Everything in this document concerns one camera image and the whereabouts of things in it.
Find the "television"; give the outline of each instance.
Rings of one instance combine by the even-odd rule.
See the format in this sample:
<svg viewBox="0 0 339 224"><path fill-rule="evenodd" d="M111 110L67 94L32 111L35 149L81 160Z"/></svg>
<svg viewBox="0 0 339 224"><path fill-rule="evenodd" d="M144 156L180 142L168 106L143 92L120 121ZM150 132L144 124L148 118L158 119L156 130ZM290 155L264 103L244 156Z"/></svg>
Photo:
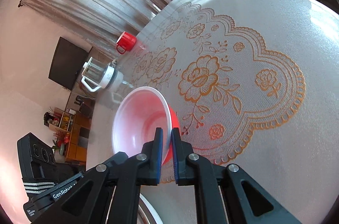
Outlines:
<svg viewBox="0 0 339 224"><path fill-rule="evenodd" d="M72 90L88 52L60 37L55 49L48 78Z"/></svg>

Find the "white wall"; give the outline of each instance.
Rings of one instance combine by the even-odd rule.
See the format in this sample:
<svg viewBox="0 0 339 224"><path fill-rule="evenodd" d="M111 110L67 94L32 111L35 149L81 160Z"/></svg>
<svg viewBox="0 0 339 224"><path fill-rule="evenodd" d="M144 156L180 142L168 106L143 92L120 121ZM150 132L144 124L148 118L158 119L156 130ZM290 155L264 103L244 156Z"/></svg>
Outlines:
<svg viewBox="0 0 339 224"><path fill-rule="evenodd" d="M0 0L0 203L14 224L29 223L16 142L32 132L52 145L43 114L49 107L64 109L69 97L69 90L48 79L59 37L91 48L30 8L18 8L19 2Z"/></svg>

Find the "white bowl rim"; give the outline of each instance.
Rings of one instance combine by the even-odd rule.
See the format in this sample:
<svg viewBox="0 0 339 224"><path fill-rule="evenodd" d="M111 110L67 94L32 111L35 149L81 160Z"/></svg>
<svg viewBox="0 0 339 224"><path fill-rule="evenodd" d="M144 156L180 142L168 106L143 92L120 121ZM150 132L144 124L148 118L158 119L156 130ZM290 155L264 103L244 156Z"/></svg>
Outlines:
<svg viewBox="0 0 339 224"><path fill-rule="evenodd" d="M167 154L170 151L170 143L171 143L171 132L172 132L172 119L171 119L171 113L170 113L170 108L168 107L168 104L166 102L165 97L155 88L150 87L150 86L141 86L138 87L136 89L134 89L133 91L131 91L121 102L117 112L115 113L115 117L114 117L114 121L113 121L113 128L112 128L112 147L113 147L113 153L115 154L116 151L118 150L117 147L117 141L116 141L116 137L117 135L114 133L114 127L116 126L116 116L118 115L119 110L121 110L121 108L123 108L123 105L130 99L130 97L135 94L136 92L142 91L142 90L147 90L147 91L151 91L153 94L155 94L161 101L164 109L165 109L165 113L166 113L166 119L167 119L167 138L166 138L166 142L165 142L165 150L167 150ZM162 155L162 163L164 163L167 154L163 154Z"/></svg>

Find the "metal screw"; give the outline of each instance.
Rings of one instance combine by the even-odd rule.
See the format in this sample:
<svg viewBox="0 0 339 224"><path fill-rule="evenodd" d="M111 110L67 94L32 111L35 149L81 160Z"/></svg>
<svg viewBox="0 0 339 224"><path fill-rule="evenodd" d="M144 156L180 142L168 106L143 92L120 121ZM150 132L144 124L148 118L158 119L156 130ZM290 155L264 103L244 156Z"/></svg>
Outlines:
<svg viewBox="0 0 339 224"><path fill-rule="evenodd" d="M231 164L231 165L228 166L228 169L229 169L230 171L236 173L236 172L239 170L239 167L238 167L238 165L236 165L236 164Z"/></svg>
<svg viewBox="0 0 339 224"><path fill-rule="evenodd" d="M139 154L137 155L137 159L140 160L140 161L144 161L144 160L147 159L147 155L144 154L144 153L139 153Z"/></svg>
<svg viewBox="0 0 339 224"><path fill-rule="evenodd" d="M95 169L98 172L102 173L103 171L105 171L107 169L107 166L105 164L100 164L100 165L97 165Z"/></svg>
<svg viewBox="0 0 339 224"><path fill-rule="evenodd" d="M189 158L193 161L197 161L199 159L199 155L195 154L195 153L191 153L189 155Z"/></svg>

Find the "red mug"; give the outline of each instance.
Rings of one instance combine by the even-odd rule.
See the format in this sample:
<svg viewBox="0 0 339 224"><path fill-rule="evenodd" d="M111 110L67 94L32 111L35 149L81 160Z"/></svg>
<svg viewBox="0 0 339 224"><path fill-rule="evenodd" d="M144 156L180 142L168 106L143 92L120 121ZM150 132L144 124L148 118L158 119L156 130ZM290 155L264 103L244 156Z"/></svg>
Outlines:
<svg viewBox="0 0 339 224"><path fill-rule="evenodd" d="M131 51L137 42L137 38L126 31L121 34L117 40L117 51L120 54L124 54L126 51Z"/></svg>

